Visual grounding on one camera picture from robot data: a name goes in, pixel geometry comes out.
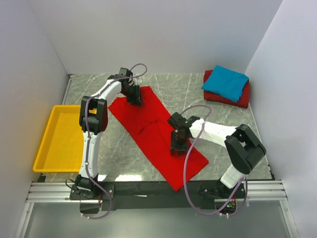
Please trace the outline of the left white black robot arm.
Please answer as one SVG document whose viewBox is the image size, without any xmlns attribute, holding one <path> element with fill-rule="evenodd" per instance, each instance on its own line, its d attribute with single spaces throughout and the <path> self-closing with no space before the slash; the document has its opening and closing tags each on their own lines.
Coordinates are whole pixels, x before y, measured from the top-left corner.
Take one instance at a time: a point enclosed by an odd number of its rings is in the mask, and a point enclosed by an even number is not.
<svg viewBox="0 0 317 238">
<path fill-rule="evenodd" d="M 137 80 L 147 71 L 142 63 L 131 69 L 122 67 L 96 93 L 84 96 L 81 100 L 79 125 L 84 142 L 82 163 L 75 185 L 87 199 L 94 199 L 99 194 L 110 197 L 109 192 L 98 183 L 98 152 L 102 134 L 108 125 L 108 107 L 119 94 L 125 96 L 128 103 L 141 107 L 143 100 Z"/>
</svg>

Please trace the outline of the bright red t-shirt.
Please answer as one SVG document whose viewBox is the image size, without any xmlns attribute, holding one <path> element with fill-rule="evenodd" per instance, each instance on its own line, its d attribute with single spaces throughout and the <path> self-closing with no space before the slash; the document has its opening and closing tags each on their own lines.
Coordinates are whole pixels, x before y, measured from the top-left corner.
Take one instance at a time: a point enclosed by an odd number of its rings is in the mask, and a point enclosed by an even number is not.
<svg viewBox="0 0 317 238">
<path fill-rule="evenodd" d="M 124 97 L 118 97 L 108 109 L 172 189 L 178 191 L 183 187 L 186 155 L 172 156 L 170 153 L 172 127 L 167 122 L 170 113 L 151 87 L 141 87 L 141 95 L 144 103 L 141 107 L 131 105 Z M 194 148 L 187 165 L 187 181 L 208 163 L 208 160 Z"/>
</svg>

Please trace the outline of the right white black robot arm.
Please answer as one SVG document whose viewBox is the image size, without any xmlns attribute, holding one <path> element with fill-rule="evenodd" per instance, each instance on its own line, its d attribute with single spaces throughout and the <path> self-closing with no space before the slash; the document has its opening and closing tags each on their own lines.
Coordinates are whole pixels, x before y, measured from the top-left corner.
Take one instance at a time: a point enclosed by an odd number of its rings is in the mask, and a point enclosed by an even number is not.
<svg viewBox="0 0 317 238">
<path fill-rule="evenodd" d="M 191 116 L 184 118 L 180 113 L 174 113 L 167 121 L 174 129 L 171 133 L 171 154 L 186 154 L 183 168 L 183 182 L 187 182 L 187 165 L 195 141 L 203 139 L 226 148 L 231 164 L 222 177 L 217 181 L 217 192 L 221 197 L 228 198 L 237 183 L 266 155 L 266 149 L 246 124 L 238 127 L 224 126 L 205 119 Z"/>
</svg>

